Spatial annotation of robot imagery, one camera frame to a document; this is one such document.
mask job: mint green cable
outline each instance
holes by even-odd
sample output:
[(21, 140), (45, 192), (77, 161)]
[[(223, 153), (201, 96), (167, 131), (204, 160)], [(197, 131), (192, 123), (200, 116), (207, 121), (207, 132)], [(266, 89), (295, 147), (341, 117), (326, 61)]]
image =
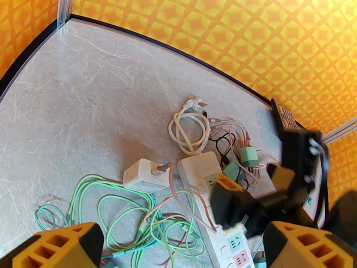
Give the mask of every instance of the mint green cable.
[[(98, 206), (97, 206), (97, 213), (98, 213), (98, 216), (100, 219), (100, 224), (102, 226), (102, 229), (106, 233), (106, 244), (107, 244), (108, 248), (110, 248), (111, 250), (114, 251), (112, 254), (109, 254), (106, 257), (115, 258), (115, 257), (119, 257), (121, 255), (125, 255), (127, 253), (133, 253), (132, 258), (131, 258), (131, 267), (137, 268), (137, 267), (140, 267), (140, 263), (141, 263), (141, 260), (143, 257), (144, 250), (151, 246), (154, 246), (157, 243), (162, 243), (166, 246), (166, 248), (168, 250), (170, 259), (172, 261), (173, 268), (175, 267), (175, 264), (174, 264), (174, 258), (172, 255), (172, 251), (175, 251), (179, 255), (193, 258), (199, 264), (200, 267), (203, 267), (197, 260), (197, 257), (201, 257), (203, 254), (205, 254), (206, 248), (204, 246), (203, 240), (197, 235), (197, 232), (193, 227), (193, 219), (191, 219), (191, 221), (188, 223), (185, 221), (181, 221), (178, 218), (169, 218), (169, 219), (165, 220), (164, 223), (161, 222), (161, 223), (157, 224), (158, 220), (165, 218), (162, 215), (160, 209), (157, 209), (154, 212), (154, 214), (152, 214), (150, 216), (151, 222), (149, 222), (149, 225), (146, 225), (145, 222), (141, 222), (138, 232), (136, 234), (136, 237), (131, 244), (126, 245), (126, 246), (120, 245), (112, 236), (112, 231), (114, 229), (114, 226), (125, 215), (129, 214), (132, 211), (141, 210), (143, 213), (147, 214), (149, 211), (151, 211), (152, 209), (155, 208), (156, 199), (153, 194), (149, 195), (146, 193), (140, 193), (140, 192), (136, 192), (136, 191), (133, 191), (130, 189), (126, 189), (123, 187), (122, 184), (108, 181), (107, 179), (105, 179), (101, 176), (98, 176), (98, 175), (88, 175), (88, 176), (83, 177), (83, 179), (81, 179), (79, 181), (79, 183), (77, 184), (75, 191), (73, 193), (72, 201), (70, 203), (70, 207), (68, 209), (67, 216), (65, 216), (64, 213), (58, 207), (56, 207), (54, 205), (44, 205), (44, 206), (40, 207), (38, 210), (36, 210), (35, 217), (36, 217), (37, 223), (40, 226), (40, 228), (42, 230), (46, 230), (46, 228), (43, 226), (43, 224), (39, 220), (39, 215), (42, 211), (44, 211), (50, 215), (51, 220), (52, 220), (52, 227), (53, 228), (57, 227), (54, 213), (51, 210), (49, 210), (49, 208), (56, 210), (61, 215), (65, 226), (74, 225), (76, 220), (78, 220), (79, 223), (82, 223), (83, 222), (82, 205), (83, 205), (84, 194), (92, 185), (101, 185), (101, 186), (108, 187), (108, 188), (119, 189), (119, 190), (123, 190), (123, 191), (129, 192), (129, 193), (134, 193), (134, 194), (140, 196), (141, 198), (143, 198), (147, 204), (147, 207), (143, 207), (131, 199), (128, 199), (128, 198), (122, 197), (122, 196), (118, 196), (118, 195), (105, 195), (100, 199), (100, 201), (98, 202)], [(194, 196), (189, 191), (182, 190), (182, 191), (178, 191), (177, 193), (178, 194), (180, 194), (180, 193), (188, 194), (188, 196), (191, 198), (191, 200), (193, 200)], [(107, 227), (105, 225), (103, 217), (102, 217), (102, 204), (104, 203), (105, 200), (107, 200), (109, 198), (118, 199), (118, 200), (128, 202), (131, 205), (133, 205), (134, 207), (124, 211), (110, 224), (109, 227)], [(185, 239), (185, 244), (184, 244), (185, 246), (178, 247), (178, 246), (170, 244), (169, 238), (168, 238), (169, 232), (175, 226), (181, 226), (182, 229), (188, 233), (188, 235), (186, 236), (186, 239)], [(195, 238), (195, 242), (192, 245), (188, 244), (188, 239), (189, 239), (190, 235)], [(203, 249), (199, 254), (194, 255), (194, 254), (192, 254), (191, 251), (194, 250), (195, 248), (197, 248), (197, 246), (199, 244), (198, 242), (200, 244), (202, 244)]]

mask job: marble surface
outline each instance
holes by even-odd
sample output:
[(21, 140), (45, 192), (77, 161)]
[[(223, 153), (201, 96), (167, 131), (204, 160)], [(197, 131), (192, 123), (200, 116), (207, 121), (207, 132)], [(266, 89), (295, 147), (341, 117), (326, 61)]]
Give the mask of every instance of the marble surface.
[[(270, 108), (256, 97), (152, 43), (69, 21), (33, 56), (0, 103), (0, 257), (39, 231), (33, 214), (40, 205), (66, 211), (82, 176), (120, 180), (140, 158), (159, 163), (184, 158), (167, 123), (187, 98), (197, 96), (208, 104), (210, 117), (242, 122), (254, 146), (279, 159)], [(197, 136), (196, 125), (188, 121), (186, 126)], [(210, 143), (205, 150), (215, 149)], [(260, 184), (250, 190), (254, 196), (273, 190), (262, 173)], [(182, 188), (178, 178), (175, 186)], [(84, 221), (98, 222), (96, 203), (105, 193), (87, 194)], [(162, 190), (158, 201), (169, 193)], [(120, 201), (108, 203), (105, 221), (127, 208)], [(178, 209), (172, 202), (164, 210)], [(139, 218), (126, 216), (116, 238), (129, 242)], [(117, 262), (127, 267), (130, 257)], [(157, 245), (147, 250), (144, 261), (155, 267), (167, 257), (165, 247)], [(175, 259), (177, 267), (197, 266), (191, 259)], [(212, 267), (208, 255), (199, 260)]]

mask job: electrical outlet socket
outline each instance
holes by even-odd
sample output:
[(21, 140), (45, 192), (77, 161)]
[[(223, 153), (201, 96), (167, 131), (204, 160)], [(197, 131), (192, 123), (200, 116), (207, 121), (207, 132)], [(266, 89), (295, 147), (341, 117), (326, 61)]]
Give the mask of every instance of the electrical outlet socket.
[(235, 255), (233, 259), (236, 263), (237, 268), (243, 268), (249, 262), (249, 256), (245, 249)]
[(244, 241), (238, 233), (229, 237), (228, 243), (231, 247), (232, 253), (236, 253), (244, 248)]
[(204, 178), (204, 180), (206, 181), (207, 183), (207, 186), (210, 190), (213, 189), (213, 185), (214, 185), (214, 179), (217, 177), (217, 174), (213, 174), (213, 175), (210, 175), (210, 176), (207, 176)]

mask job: power plug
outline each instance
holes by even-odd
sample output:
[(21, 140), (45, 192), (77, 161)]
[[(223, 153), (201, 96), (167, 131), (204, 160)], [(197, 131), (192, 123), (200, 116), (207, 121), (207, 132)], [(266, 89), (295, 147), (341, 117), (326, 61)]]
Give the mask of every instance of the power plug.
[(155, 193), (169, 187), (169, 167), (140, 159), (124, 171), (123, 185), (141, 193)]

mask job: orange patterned wall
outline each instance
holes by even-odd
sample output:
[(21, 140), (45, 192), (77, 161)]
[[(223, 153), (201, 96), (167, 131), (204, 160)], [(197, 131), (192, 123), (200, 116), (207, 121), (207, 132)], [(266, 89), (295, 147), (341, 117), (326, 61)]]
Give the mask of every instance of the orange patterned wall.
[(330, 207), (348, 190), (357, 190), (357, 130), (332, 142), (331, 173), (328, 180)]
[(327, 133), (357, 116), (357, 0), (74, 0), (189, 53)]
[(0, 79), (22, 51), (57, 19), (58, 0), (0, 0)]

